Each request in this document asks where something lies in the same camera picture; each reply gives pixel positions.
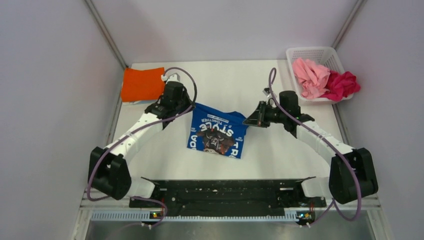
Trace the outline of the blue t shirt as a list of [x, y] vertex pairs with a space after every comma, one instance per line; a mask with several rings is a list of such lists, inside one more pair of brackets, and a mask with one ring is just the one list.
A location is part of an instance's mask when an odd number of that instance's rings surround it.
[[248, 126], [237, 111], [222, 112], [197, 103], [192, 112], [187, 148], [229, 158], [242, 157]]

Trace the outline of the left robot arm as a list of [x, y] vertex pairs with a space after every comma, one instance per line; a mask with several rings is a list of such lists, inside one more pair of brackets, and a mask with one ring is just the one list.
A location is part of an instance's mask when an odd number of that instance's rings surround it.
[[130, 174], [131, 160], [154, 135], [163, 131], [173, 120], [192, 111], [195, 104], [187, 88], [178, 81], [168, 81], [159, 99], [149, 105], [136, 123], [122, 136], [105, 147], [95, 147], [89, 157], [87, 198], [91, 189], [107, 198], [141, 197], [149, 207], [160, 202], [155, 184], [143, 177]]

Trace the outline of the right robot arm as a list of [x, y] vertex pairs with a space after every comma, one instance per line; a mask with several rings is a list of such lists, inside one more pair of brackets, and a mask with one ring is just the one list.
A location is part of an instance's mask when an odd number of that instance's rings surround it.
[[323, 130], [314, 118], [301, 112], [295, 91], [280, 92], [279, 102], [274, 100], [268, 87], [263, 92], [267, 101], [260, 101], [243, 124], [259, 128], [282, 124], [287, 132], [308, 145], [329, 165], [327, 176], [307, 177], [296, 185], [293, 200], [297, 205], [307, 206], [316, 197], [346, 204], [378, 192], [379, 185], [369, 150], [347, 145]]

